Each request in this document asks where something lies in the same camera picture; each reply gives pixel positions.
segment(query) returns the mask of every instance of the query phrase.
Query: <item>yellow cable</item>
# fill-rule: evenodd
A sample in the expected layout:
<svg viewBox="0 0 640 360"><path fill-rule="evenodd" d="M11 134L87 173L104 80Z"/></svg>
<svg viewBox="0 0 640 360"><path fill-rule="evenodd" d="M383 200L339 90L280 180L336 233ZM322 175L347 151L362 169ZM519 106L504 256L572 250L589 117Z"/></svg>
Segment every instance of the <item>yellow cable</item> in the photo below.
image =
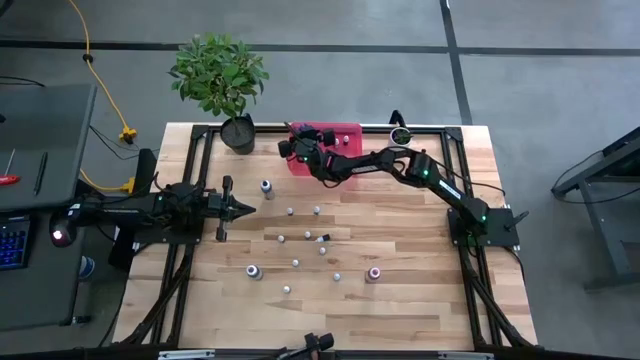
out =
<svg viewBox="0 0 640 360"><path fill-rule="evenodd" d="M84 21L84 16L82 16L82 12L80 12L80 9L76 6L76 4L73 2L73 0L69 0L69 3L76 10L76 13L78 13L78 16L80 16L80 21L82 22L82 28L84 29L84 39L85 39L85 43L87 45L85 51L86 51L87 55L89 55L89 51L90 51L91 46L90 46L89 30L87 28L87 23ZM114 108L116 113L118 113L118 117L120 117L120 120L122 121L122 125L124 125L124 131L123 132L124 133L128 133L131 129L129 128L129 125L127 125L127 122L124 120L124 116L122 116L122 113L120 112L120 109L118 108L116 103L113 101L113 98L111 97L111 93L109 93L109 90L107 89L107 86L104 84L104 82L102 82L102 79L100 79L100 76L98 76L96 71L93 70L93 66L91 66L91 62L89 61L89 59L85 60L85 62L87 63L87 66L89 67L89 70L91 70L91 73L93 74L93 76L96 78L96 80L98 80L98 83L102 87L102 90L104 90L104 93L107 94L107 98L109 99L109 102L111 103L111 106Z"/></svg>
<svg viewBox="0 0 640 360"><path fill-rule="evenodd" d="M82 174L82 177L89 183L89 185L93 186L97 190L102 190L102 191L122 191L122 190L126 190L126 189L123 189L122 186L121 187L105 187L105 186L97 185L91 179L89 179L89 176L87 176L87 173L84 172L84 170L82 170L82 169L80 169L80 174Z"/></svg>

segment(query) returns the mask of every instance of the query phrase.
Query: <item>black flower pot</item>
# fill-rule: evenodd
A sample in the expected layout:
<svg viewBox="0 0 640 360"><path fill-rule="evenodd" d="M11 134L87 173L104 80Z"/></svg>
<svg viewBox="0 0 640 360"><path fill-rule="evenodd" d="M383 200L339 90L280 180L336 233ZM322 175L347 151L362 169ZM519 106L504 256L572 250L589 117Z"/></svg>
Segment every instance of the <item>black flower pot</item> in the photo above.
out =
<svg viewBox="0 0 640 360"><path fill-rule="evenodd" d="M220 128L220 138L238 155L247 155L256 145L256 128L251 115L245 114L229 119Z"/></svg>

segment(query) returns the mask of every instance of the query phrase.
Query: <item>wood grain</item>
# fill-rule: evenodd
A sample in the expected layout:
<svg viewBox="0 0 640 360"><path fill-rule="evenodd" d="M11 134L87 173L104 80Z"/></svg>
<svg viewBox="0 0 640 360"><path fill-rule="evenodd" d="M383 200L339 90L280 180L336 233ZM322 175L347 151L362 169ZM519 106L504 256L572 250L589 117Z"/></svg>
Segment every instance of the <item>wood grain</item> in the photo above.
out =
<svg viewBox="0 0 640 360"><path fill-rule="evenodd" d="M160 184L181 180L191 126L167 125L157 166ZM462 129L472 180L500 186L487 127ZM207 186L219 187L222 176L231 175L236 198L257 211L231 224L224 244L214 240L217 220L207 221L196 249L180 346L299 347L304 334L330 331L336 349L471 349L447 205L430 191L404 186L383 173L358 176L336 189L294 177L278 155L276 144L284 137L259 134L249 156L234 154L215 138ZM424 148L442 161L438 137L414 140L415 149ZM384 135L366 135L363 144L365 152L385 146ZM459 171L457 155L453 161ZM262 196L263 179L272 181L274 200ZM502 195L493 189L475 186L474 192L491 206L503 205ZM314 206L321 207L319 216L312 214ZM294 216L287 216L288 207L294 208ZM305 241L305 231L314 238L328 233L332 240L322 245ZM284 244L277 242L278 235L285 236ZM320 246L326 247L326 255L319 255ZM115 341L131 333L156 300L166 251L165 245L153 245L134 259ZM297 268L291 266L294 258L300 261ZM517 262L502 249L487 249L487 259L496 301L535 342ZM249 264L262 268L261 281L245 275ZM364 272L372 266L382 269L382 277L367 284ZM340 282L333 281L335 272L342 275ZM282 292L285 285L290 294ZM479 312L488 338L482 305Z"/></svg>

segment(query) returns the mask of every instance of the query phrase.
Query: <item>gray floor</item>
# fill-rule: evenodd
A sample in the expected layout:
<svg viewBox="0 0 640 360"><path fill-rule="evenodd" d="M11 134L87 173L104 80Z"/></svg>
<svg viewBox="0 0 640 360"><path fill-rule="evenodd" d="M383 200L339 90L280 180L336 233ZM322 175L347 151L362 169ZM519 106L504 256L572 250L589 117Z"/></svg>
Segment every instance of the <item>gray floor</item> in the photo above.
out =
<svg viewBox="0 0 640 360"><path fill-rule="evenodd" d="M256 44L446 45L437 0L78 0L92 38L179 42L227 31ZM633 0L451 0L460 46L640 47L640 4ZM0 37L80 40L66 1L22 0L0 19ZM82 51L1 49L0 72L47 85L93 83ZM95 67L140 132L159 146L168 121L207 121L169 90L171 52L95 51ZM256 121L384 123L400 109L411 123L460 124L448 55L267 52ZM586 294L582 283L609 272L583 206L554 201L549 188L567 167L638 126L640 57L462 56L474 124L491 130L501 178L521 223L522 259L541 345L638 357L640 289ZM115 138L118 119L99 93L93 124ZM83 167L120 185L135 161L114 161L95 138ZM104 259L104 244L87 251ZM2 353L93 347L120 298L122 276L108 268L87 284L96 319L83 328L0 334Z"/></svg>

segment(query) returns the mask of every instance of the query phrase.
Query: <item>blue object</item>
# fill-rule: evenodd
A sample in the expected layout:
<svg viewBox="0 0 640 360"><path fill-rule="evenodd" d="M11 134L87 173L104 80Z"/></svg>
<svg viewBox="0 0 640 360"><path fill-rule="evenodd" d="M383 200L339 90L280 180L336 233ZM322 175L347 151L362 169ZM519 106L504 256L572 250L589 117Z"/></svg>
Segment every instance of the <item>blue object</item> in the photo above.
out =
<svg viewBox="0 0 640 360"><path fill-rule="evenodd" d="M0 219L0 270L27 267L30 226L28 216Z"/></svg>
<svg viewBox="0 0 640 360"><path fill-rule="evenodd" d="M88 256L83 256L80 261L80 270L78 271L78 279L86 280L91 274L93 274L93 270L96 268L96 262L93 261L92 258Z"/></svg>

